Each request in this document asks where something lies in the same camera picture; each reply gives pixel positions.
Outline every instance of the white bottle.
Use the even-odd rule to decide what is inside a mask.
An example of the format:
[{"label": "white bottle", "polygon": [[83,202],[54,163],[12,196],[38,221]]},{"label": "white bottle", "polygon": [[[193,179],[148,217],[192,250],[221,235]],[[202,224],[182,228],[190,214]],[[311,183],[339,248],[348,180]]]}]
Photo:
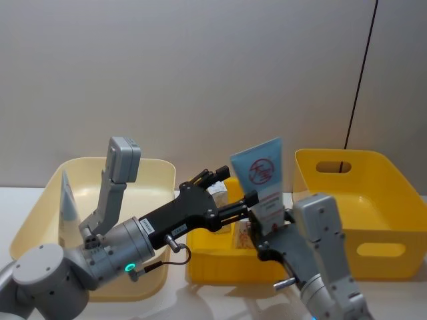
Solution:
[{"label": "white bottle", "polygon": [[62,171],[61,198],[59,201],[58,242],[64,248],[72,248],[83,243],[79,231],[80,217],[73,191],[69,185],[67,172]]}]

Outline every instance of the label sticker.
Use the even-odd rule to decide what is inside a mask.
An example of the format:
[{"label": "label sticker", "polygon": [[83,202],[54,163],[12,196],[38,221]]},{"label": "label sticker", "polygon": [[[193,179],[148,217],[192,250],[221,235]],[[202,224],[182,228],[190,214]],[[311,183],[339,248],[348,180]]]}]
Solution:
[{"label": "label sticker", "polygon": [[147,219],[142,219],[141,225],[148,235],[151,235],[154,232],[153,226],[151,225],[151,223]]},{"label": "label sticker", "polygon": [[184,223],[182,226],[176,228],[175,230],[172,230],[172,235],[175,237],[176,235],[179,235],[181,232],[184,232],[187,230],[187,225]]}]

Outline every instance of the gray wall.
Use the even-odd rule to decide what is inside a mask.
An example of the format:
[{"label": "gray wall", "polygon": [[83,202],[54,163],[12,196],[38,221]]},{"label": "gray wall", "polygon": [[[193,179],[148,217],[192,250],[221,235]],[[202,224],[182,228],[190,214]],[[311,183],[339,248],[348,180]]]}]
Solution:
[{"label": "gray wall", "polygon": [[374,1],[0,2],[0,185],[129,135],[177,181],[275,136],[344,145]]},{"label": "gray wall", "polygon": [[348,148],[377,150],[427,195],[427,1],[380,1]]}]

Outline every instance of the bin handle cutout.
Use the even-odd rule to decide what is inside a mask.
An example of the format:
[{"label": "bin handle cutout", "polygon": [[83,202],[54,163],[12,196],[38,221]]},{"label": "bin handle cutout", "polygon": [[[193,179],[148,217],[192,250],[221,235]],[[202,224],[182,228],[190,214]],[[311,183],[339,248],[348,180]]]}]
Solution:
[{"label": "bin handle cutout", "polygon": [[347,173],[352,169],[352,165],[345,161],[320,161],[316,165],[316,170],[320,173]]},{"label": "bin handle cutout", "polygon": [[363,243],[358,246],[356,252],[363,257],[391,257],[403,255],[406,246],[401,243]]}]

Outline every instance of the green indicator light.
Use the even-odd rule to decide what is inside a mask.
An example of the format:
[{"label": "green indicator light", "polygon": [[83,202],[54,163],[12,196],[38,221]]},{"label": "green indicator light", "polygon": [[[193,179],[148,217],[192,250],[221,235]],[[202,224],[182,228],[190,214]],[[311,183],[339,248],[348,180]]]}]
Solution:
[{"label": "green indicator light", "polygon": [[135,264],[135,263],[130,263],[129,265],[127,265],[127,266],[125,267],[125,271],[126,271],[126,272],[132,271],[132,270],[134,270],[134,269],[135,269],[135,267],[136,267],[136,264]]}]

